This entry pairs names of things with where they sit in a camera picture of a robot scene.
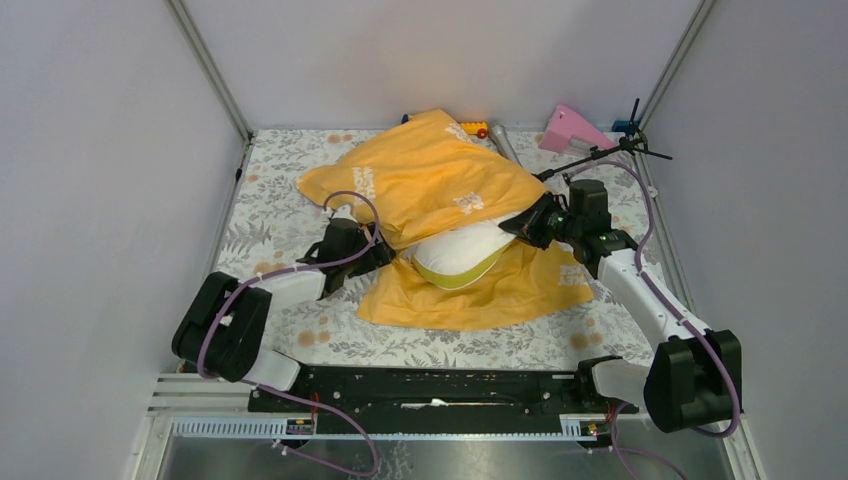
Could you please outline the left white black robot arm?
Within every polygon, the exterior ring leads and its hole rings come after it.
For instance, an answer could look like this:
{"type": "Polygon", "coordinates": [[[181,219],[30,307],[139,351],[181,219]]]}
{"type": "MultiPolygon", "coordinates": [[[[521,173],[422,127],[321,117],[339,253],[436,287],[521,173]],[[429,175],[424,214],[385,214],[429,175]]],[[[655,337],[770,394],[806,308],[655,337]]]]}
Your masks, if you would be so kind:
{"type": "Polygon", "coordinates": [[[299,377],[297,360],[263,347],[269,314],[325,299],[346,279],[384,267],[395,250],[375,223],[334,218],[323,238],[292,266],[240,281],[224,272],[209,274],[172,338],[171,350],[212,378],[272,389],[288,411],[309,401],[310,385],[299,377]]]}

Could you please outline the white pillow with yellow edge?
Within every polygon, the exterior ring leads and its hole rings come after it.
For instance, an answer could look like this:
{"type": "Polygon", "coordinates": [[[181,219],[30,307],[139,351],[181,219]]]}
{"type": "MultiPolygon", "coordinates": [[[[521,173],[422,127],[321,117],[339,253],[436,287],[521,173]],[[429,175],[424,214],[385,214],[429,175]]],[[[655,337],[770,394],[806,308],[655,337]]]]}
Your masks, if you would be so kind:
{"type": "Polygon", "coordinates": [[[401,257],[436,287],[463,289],[489,272],[516,240],[500,224],[519,215],[514,211],[439,233],[406,249],[401,257]]]}

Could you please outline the yellow Mickey Mouse pillowcase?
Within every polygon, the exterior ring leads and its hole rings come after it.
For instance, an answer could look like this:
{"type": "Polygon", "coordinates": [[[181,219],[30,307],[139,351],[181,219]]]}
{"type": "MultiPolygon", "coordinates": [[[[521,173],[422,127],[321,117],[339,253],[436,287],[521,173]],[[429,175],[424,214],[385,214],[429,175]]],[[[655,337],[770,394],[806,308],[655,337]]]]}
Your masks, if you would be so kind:
{"type": "Polygon", "coordinates": [[[358,145],[335,164],[297,182],[309,200],[376,222],[396,258],[377,272],[358,307],[374,324],[478,331],[510,326],[589,302],[593,292],[561,286],[560,267],[579,264],[565,245],[547,249],[515,240],[482,278],[443,290],[421,277],[401,254],[458,227],[522,213],[547,187],[520,165],[474,143],[441,110],[412,116],[358,145]]]}

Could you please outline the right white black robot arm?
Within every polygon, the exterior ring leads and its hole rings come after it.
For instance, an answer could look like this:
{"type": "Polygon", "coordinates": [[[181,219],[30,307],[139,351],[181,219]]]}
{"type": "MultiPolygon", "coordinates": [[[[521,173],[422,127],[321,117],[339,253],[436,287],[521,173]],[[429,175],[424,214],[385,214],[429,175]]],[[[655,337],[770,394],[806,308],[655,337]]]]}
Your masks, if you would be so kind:
{"type": "Polygon", "coordinates": [[[647,412],[665,433],[693,429],[725,438],[735,432],[742,413],[740,341],[709,327],[656,280],[642,246],[613,227],[602,182],[578,180],[566,197],[546,193],[499,226],[540,249],[568,244],[649,341],[648,367],[618,356],[580,362],[573,386],[579,407],[597,412],[615,399],[647,412]]]}

